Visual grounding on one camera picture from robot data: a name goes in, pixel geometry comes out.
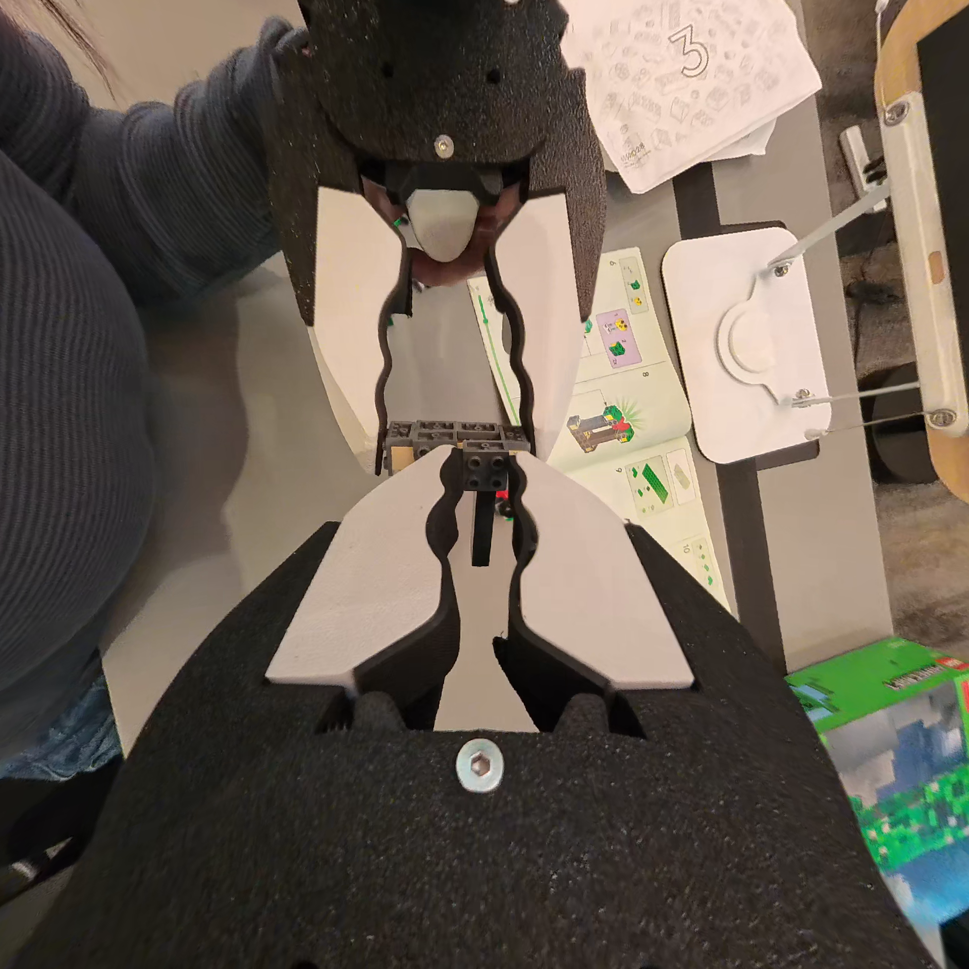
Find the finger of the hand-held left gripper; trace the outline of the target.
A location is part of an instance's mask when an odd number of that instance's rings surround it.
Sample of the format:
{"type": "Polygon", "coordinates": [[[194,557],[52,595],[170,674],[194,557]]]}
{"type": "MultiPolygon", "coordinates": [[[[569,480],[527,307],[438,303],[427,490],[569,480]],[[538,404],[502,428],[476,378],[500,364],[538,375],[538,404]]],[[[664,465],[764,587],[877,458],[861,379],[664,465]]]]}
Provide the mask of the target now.
{"type": "Polygon", "coordinates": [[[404,294],[406,255],[398,229],[363,195],[318,188],[310,340],[339,430],[374,476],[387,423],[386,329],[404,294]]]}
{"type": "Polygon", "coordinates": [[[525,201],[486,258],[511,333],[508,369],[532,453],[548,461],[564,428],[582,343],[566,195],[525,201]]]}

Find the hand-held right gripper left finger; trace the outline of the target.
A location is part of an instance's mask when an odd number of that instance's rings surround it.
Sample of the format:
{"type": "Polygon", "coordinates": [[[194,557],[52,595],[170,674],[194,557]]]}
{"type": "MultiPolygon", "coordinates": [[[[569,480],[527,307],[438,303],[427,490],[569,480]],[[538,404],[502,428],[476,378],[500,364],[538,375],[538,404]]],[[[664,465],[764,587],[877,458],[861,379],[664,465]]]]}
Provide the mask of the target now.
{"type": "Polygon", "coordinates": [[[437,447],[345,515],[266,671],[274,685],[382,693],[407,727],[431,731],[458,657],[450,553],[461,452],[437,447]]]}

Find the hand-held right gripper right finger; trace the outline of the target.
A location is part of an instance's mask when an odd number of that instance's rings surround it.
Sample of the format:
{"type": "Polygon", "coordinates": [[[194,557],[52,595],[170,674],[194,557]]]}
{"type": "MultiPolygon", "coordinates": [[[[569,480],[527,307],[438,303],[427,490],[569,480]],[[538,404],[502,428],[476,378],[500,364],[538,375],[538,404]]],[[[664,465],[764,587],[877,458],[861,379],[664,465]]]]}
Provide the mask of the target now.
{"type": "Polygon", "coordinates": [[[593,696],[634,732],[628,696],[691,690],[695,675],[630,527],[581,483],[532,454],[509,468],[513,571],[494,652],[540,732],[593,696]]]}

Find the black and tan brick assembly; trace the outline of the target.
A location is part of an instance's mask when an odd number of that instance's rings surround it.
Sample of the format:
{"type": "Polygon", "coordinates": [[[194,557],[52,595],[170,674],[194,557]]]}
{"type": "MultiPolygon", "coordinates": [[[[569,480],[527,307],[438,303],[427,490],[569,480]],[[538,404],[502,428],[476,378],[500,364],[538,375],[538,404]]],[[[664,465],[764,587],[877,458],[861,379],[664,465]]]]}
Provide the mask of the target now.
{"type": "MultiPolygon", "coordinates": [[[[490,421],[396,420],[389,424],[387,430],[381,467],[389,475],[394,475],[433,449],[449,447],[460,451],[463,442],[471,440],[503,442],[510,454],[508,474],[512,455],[531,452],[531,443],[524,429],[516,425],[490,421]]],[[[470,493],[475,496],[471,564],[486,567],[491,563],[495,494],[470,493]]]]}

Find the grey desk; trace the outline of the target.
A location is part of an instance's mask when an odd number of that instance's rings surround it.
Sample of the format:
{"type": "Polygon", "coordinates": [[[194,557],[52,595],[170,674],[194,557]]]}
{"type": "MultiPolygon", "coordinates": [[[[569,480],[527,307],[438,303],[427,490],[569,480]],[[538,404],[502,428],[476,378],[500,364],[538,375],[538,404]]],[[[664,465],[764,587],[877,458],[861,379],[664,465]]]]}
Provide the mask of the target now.
{"type": "Polygon", "coordinates": [[[94,967],[923,967],[830,756],[774,662],[890,631],[863,432],[699,460],[738,620],[642,526],[696,686],[593,696],[520,732],[497,525],[450,565],[456,665],[431,731],[386,696],[265,671],[379,479],[333,417],[281,254],[142,315],[158,499],[103,667],[130,756],[75,887],[94,967]]]}

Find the person's left hand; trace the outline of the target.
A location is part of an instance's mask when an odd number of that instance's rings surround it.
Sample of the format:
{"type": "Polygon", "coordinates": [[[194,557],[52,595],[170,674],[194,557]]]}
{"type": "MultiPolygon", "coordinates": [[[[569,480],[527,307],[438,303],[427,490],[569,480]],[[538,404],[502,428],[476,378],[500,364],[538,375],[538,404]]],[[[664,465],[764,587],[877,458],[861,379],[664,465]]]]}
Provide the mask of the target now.
{"type": "Polygon", "coordinates": [[[482,272],[483,251],[468,248],[450,261],[435,260],[424,250],[407,249],[412,283],[421,289],[460,284],[482,272]]]}

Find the green instruction booklet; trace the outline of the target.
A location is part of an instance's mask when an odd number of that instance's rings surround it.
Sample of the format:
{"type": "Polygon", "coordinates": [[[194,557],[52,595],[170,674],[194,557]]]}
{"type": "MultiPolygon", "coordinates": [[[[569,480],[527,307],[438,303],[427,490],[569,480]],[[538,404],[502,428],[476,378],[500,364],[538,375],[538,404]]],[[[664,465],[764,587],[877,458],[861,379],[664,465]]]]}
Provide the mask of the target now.
{"type": "Polygon", "coordinates": [[[601,256],[584,318],[570,297],[551,298],[550,317],[526,325],[522,367],[535,430],[563,418],[554,445],[544,432],[540,455],[642,526],[729,609],[687,437],[691,410],[638,247],[601,256]]]}

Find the white tablet stand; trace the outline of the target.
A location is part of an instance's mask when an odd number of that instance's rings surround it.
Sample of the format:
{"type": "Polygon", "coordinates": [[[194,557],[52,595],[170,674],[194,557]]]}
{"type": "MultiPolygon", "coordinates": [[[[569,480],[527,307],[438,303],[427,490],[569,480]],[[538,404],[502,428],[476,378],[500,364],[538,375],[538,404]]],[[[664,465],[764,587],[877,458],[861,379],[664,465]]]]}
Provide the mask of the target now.
{"type": "Polygon", "coordinates": [[[941,195],[918,91],[885,111],[887,179],[797,240],[768,227],[674,243],[662,277],[696,443],[729,465],[830,432],[831,394],[804,256],[878,202],[888,201],[927,423],[967,436],[967,377],[946,252],[941,195]]]}

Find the folded white paper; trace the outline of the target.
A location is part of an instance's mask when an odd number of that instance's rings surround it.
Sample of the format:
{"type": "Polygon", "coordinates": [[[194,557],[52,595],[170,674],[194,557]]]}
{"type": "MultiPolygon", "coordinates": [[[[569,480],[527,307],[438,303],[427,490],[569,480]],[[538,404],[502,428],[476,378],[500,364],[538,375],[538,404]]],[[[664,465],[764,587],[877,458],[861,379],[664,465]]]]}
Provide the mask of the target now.
{"type": "Polygon", "coordinates": [[[783,1],[574,1],[562,40],[612,170],[644,194],[693,166],[766,152],[819,72],[783,1]]]}

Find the person's leg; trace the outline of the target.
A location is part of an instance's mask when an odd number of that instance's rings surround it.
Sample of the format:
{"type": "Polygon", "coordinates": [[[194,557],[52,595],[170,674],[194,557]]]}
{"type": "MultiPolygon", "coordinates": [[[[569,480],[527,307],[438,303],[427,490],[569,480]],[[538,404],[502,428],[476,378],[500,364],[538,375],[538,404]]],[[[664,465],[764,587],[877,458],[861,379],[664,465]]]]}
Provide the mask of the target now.
{"type": "Polygon", "coordinates": [[[33,746],[2,764],[2,780],[64,783],[123,757],[109,686],[101,673],[33,746]]]}

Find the green cardboard box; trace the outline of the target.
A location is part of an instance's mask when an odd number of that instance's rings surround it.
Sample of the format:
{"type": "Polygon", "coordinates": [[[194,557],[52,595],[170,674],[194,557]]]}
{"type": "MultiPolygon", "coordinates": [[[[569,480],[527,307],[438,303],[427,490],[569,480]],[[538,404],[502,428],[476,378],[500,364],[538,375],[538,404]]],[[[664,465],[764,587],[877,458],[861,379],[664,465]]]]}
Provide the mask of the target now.
{"type": "Polygon", "coordinates": [[[891,637],[787,675],[897,905],[967,967],[968,662],[891,637]]]}

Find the wood framed black screen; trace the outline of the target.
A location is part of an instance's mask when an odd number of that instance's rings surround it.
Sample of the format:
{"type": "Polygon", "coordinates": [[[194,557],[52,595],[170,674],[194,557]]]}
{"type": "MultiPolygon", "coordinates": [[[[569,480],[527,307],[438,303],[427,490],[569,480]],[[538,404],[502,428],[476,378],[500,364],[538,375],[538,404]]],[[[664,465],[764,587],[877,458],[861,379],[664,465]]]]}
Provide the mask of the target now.
{"type": "Polygon", "coordinates": [[[902,2],[888,31],[877,25],[874,94],[890,181],[914,359],[933,469],[968,501],[967,273],[949,253],[946,215],[924,94],[919,45],[967,11],[965,1],[902,2]]]}

